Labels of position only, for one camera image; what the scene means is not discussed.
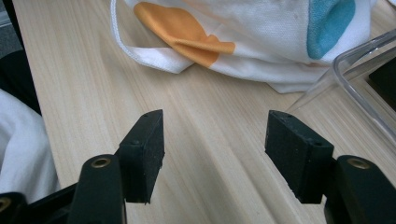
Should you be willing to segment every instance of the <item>blue pattern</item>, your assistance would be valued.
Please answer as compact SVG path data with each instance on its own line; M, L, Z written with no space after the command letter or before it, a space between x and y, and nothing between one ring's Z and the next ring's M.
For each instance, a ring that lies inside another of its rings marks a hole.
M322 58L337 43L354 15L354 0L310 0L308 56Z

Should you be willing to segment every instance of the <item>light wood grain surface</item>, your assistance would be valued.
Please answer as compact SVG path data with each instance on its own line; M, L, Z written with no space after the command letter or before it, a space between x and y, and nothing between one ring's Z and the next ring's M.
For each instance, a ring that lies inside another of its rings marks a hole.
M62 187L87 159L114 153L137 119L163 109L165 158L150 205L128 204L129 223L324 223L301 205L264 153L269 109L301 94L193 65L179 75L138 65L110 33L109 1L14 0ZM385 1L373 34L394 29ZM123 40L164 46L118 3Z

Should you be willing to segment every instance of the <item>orange pattern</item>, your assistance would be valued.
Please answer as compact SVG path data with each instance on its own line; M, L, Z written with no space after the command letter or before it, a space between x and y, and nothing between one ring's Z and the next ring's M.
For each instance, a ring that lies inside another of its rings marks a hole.
M232 54L235 49L233 42L220 42L215 35L206 35L198 20L185 9L141 2L134 6L134 14L174 50L205 67L214 63L220 53Z

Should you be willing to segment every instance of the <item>white fabric bag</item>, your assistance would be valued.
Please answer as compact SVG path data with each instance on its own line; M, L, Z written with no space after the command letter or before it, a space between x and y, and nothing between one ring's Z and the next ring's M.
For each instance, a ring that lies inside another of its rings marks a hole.
M222 74L305 91L340 53L369 38L375 0L124 0L170 48L126 46L116 2L112 32L136 62L171 73L193 63Z
M0 90L0 193L23 193L33 203L58 189L44 120Z

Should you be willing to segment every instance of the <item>transparent plastic box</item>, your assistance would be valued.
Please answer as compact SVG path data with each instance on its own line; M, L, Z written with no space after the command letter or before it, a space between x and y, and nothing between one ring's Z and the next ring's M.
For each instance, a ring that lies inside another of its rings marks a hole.
M393 30L338 56L287 111L333 143L334 157L348 154L373 161L393 185L396 112L372 87L369 75L395 57Z

